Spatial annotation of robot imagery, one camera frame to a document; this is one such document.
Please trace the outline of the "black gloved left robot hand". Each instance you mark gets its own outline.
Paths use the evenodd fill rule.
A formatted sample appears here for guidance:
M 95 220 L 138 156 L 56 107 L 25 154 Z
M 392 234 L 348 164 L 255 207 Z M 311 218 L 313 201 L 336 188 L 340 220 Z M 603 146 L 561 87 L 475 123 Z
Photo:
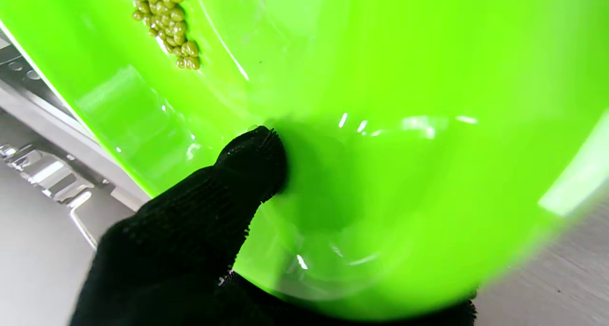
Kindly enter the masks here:
M 266 293 L 229 269 L 257 209 L 287 178 L 280 137 L 241 134 L 105 232 L 71 326 L 354 326 Z

